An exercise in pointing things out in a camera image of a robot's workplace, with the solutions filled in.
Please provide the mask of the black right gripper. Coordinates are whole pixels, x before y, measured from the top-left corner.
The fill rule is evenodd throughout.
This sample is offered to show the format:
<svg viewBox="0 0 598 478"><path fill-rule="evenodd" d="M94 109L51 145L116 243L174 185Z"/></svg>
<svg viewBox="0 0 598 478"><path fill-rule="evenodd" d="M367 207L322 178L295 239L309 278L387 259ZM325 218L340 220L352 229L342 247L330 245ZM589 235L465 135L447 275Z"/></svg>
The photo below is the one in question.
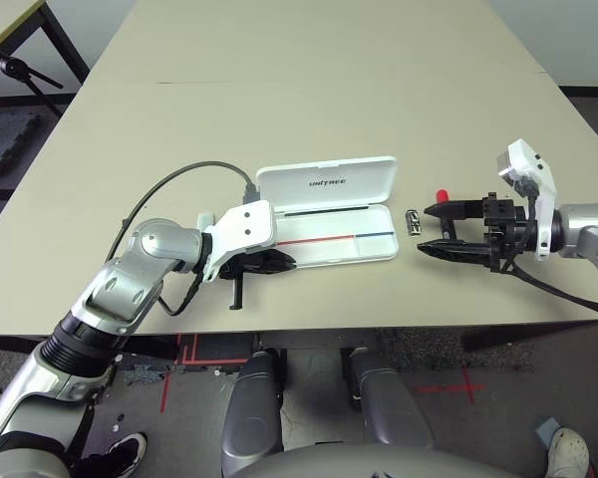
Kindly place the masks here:
<svg viewBox="0 0 598 478"><path fill-rule="evenodd" d="M493 273L507 273L515 258L523 254L534 234L534 197L528 197L528 212L511 199L498 199L490 192L482 200L449 200L427 207L424 213L445 220L484 219L485 243L437 239L419 243L419 251L449 262L488 265Z"/></svg>

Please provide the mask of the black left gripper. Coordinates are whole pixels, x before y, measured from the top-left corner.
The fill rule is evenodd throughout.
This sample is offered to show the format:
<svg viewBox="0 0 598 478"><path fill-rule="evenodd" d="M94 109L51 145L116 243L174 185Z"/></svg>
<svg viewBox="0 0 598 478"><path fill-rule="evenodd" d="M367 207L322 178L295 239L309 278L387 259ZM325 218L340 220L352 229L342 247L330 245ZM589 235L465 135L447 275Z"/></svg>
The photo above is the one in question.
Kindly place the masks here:
<svg viewBox="0 0 598 478"><path fill-rule="evenodd" d="M219 278L233 282L233 304L230 310L242 308L243 277L245 273L274 275L296 268L295 260L278 250L265 250L256 253L241 253L233 256L219 270Z"/></svg>

